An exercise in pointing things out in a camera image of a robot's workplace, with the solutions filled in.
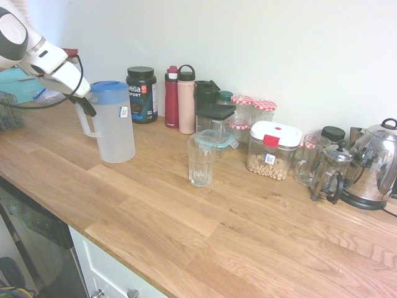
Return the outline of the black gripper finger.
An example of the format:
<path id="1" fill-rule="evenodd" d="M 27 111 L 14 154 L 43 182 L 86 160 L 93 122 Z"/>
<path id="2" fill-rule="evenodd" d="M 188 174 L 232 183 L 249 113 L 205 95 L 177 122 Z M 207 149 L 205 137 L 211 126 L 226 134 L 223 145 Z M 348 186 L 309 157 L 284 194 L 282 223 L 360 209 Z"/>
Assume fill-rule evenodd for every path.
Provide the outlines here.
<path id="1" fill-rule="evenodd" d="M 77 103 L 80 107 L 82 107 L 84 113 L 91 117 L 95 117 L 97 112 L 95 108 L 91 105 L 91 103 L 85 97 L 77 97 L 73 96 L 73 102 Z"/>

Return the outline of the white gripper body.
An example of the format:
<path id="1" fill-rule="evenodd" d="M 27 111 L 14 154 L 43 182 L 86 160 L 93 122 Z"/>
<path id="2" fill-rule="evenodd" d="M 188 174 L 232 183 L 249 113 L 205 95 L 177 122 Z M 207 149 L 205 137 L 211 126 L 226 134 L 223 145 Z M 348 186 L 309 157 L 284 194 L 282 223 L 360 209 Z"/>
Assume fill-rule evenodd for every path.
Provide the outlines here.
<path id="1" fill-rule="evenodd" d="M 35 79 L 44 88 L 77 97 L 84 97 L 90 91 L 87 80 L 68 61 L 35 62 L 31 63 L 31 68 Z"/>

